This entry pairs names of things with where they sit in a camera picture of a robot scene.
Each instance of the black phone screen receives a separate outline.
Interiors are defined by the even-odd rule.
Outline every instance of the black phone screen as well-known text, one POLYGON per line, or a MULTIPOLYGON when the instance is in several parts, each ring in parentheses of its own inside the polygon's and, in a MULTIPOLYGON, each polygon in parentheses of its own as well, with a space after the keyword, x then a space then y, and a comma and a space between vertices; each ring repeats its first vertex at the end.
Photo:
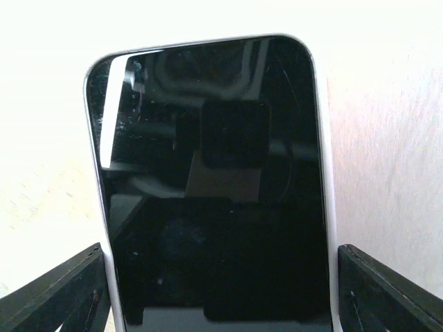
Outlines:
POLYGON ((112 62, 87 100, 96 155, 114 133, 99 174, 127 331, 331 331, 308 50, 274 36, 129 56, 109 124, 112 62))

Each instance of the smartphone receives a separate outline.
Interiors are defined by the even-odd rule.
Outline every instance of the smartphone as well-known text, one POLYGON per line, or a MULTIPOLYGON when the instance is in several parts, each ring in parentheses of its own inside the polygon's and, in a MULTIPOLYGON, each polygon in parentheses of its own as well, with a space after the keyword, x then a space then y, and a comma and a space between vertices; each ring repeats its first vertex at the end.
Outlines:
POLYGON ((325 82, 304 44, 114 54, 85 95, 118 331, 340 331, 325 82))

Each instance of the scratch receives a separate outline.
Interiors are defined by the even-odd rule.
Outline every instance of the scratch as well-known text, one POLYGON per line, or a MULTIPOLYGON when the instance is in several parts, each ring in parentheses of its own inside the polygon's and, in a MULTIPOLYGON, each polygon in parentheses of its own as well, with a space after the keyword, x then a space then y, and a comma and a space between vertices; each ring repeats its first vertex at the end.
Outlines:
POLYGON ((363 325, 361 323, 361 320, 360 320, 359 310, 357 309, 357 306, 355 305, 355 301, 354 301, 355 295, 354 295, 354 292, 351 292, 351 295, 352 295, 352 305, 354 306, 355 313, 357 315, 357 318, 359 319, 360 329, 361 329, 362 332, 365 332, 365 330, 363 329, 363 325))
POLYGON ((288 76, 288 74, 286 73, 286 70, 284 69, 284 66, 283 66, 282 60, 280 60, 280 57, 278 56, 278 54, 277 54, 277 52, 275 51, 275 49, 273 49, 273 52, 274 52, 274 54, 275 54, 275 57, 277 58, 277 61, 278 61, 279 65, 280 65, 280 68, 283 70, 284 76, 286 77, 286 81, 288 82, 289 87, 291 88, 292 95, 293 95, 294 100, 296 101, 296 104, 297 104, 298 110, 299 110, 299 112, 301 112, 301 107, 300 107, 300 104, 298 103, 298 98, 297 98, 296 92, 294 91, 293 86, 292 86, 292 83, 291 83, 291 80, 289 79, 289 76, 288 76))

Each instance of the white phone frame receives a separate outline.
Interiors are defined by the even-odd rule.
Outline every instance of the white phone frame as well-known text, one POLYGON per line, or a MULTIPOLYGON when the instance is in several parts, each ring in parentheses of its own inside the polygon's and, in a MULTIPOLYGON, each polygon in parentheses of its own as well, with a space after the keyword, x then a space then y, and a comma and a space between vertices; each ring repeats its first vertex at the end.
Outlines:
MULTIPOLYGON (((108 58, 112 55, 122 55, 121 57, 117 57, 113 60, 111 67, 114 66, 114 70, 116 71, 117 76, 116 80, 120 80, 119 82, 123 82, 125 76, 125 67, 127 63, 127 59, 129 57, 133 57, 135 55, 140 54, 148 54, 162 51, 165 48, 174 48, 180 46, 190 46, 190 45, 198 45, 198 44, 207 44, 213 42, 224 42, 228 40, 236 40, 236 39, 248 39, 248 38, 258 38, 258 37, 289 37, 291 39, 296 40, 301 43, 308 50, 311 56, 311 62, 313 64, 314 69, 314 82, 315 89, 314 93, 316 96, 317 109, 318 109, 318 136, 320 140, 320 159, 322 165, 322 184, 323 184, 323 193, 324 193, 324 203, 325 203, 325 218, 327 224, 327 244, 328 244, 328 258, 329 258, 329 292, 330 292, 330 304, 331 304, 331 315, 332 315, 332 326, 334 332, 341 332, 342 327, 340 323, 340 317, 338 314, 338 240, 337 240, 337 232, 336 232, 336 212, 335 212, 335 198, 334 198, 334 172, 333 172, 333 164, 332 164, 332 144, 331 144, 331 133, 330 133, 330 122, 329 122, 329 106, 328 106, 328 97, 327 97, 327 80, 326 75, 321 67, 320 62, 318 61, 319 56, 315 54, 314 50, 306 45, 306 43, 293 35, 285 35, 285 34, 271 34, 271 35, 249 35, 249 36, 241 36, 234 38, 223 38, 223 39, 207 39, 203 41, 190 41, 188 43, 180 43, 180 44, 170 44, 168 46, 158 46, 158 47, 149 47, 143 50, 126 50, 123 52, 118 52, 114 54, 109 54, 100 59, 97 59, 95 63, 89 68, 86 77, 84 79, 83 86, 83 96, 84 96, 84 105, 85 112, 87 116, 87 124, 89 128, 89 140, 90 140, 90 148, 93 156, 93 164, 94 170, 96 173, 96 189, 98 193, 98 198, 100 200, 100 212, 102 216, 102 225, 103 225, 103 233, 101 234, 100 244, 102 246, 102 251, 105 256, 105 268, 107 274, 107 281, 109 287, 109 296, 111 299, 111 307, 114 314, 114 322, 116 327, 116 332, 125 332, 125 325, 123 322, 123 314, 120 305, 120 297, 118 294, 118 285, 117 285, 117 277, 116 277, 116 269, 114 266, 114 257, 111 251, 111 245, 109 241, 109 236, 107 232, 107 221, 106 221, 106 211, 104 205, 104 198, 102 196, 102 191, 100 190, 100 177, 98 174, 99 166, 107 168, 107 160, 111 160, 111 150, 112 146, 105 146, 106 151, 104 152, 103 161, 100 158, 100 164, 98 165, 96 151, 93 146, 93 130, 91 127, 91 122, 89 121, 89 110, 87 105, 87 80, 92 71, 92 69, 103 59, 108 58)), ((105 109, 107 107, 112 109, 112 111, 108 112, 106 121, 116 121, 117 111, 118 111, 118 103, 120 100, 121 94, 120 91, 115 90, 115 94, 112 93, 108 97, 105 98, 105 109)), ((103 122, 105 122, 105 111, 103 114, 103 122)), ((105 133, 107 137, 114 136, 112 131, 105 133)))

